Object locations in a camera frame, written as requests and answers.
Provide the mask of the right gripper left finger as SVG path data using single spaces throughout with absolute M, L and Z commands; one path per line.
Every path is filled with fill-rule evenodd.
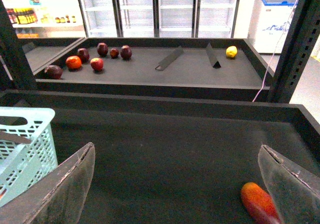
M 89 142 L 0 209 L 2 224 L 76 224 L 91 187 L 96 151 Z

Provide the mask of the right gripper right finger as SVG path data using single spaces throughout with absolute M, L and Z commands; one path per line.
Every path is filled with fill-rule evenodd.
M 258 166 L 283 224 L 320 222 L 320 178 L 267 145 L 261 145 Z

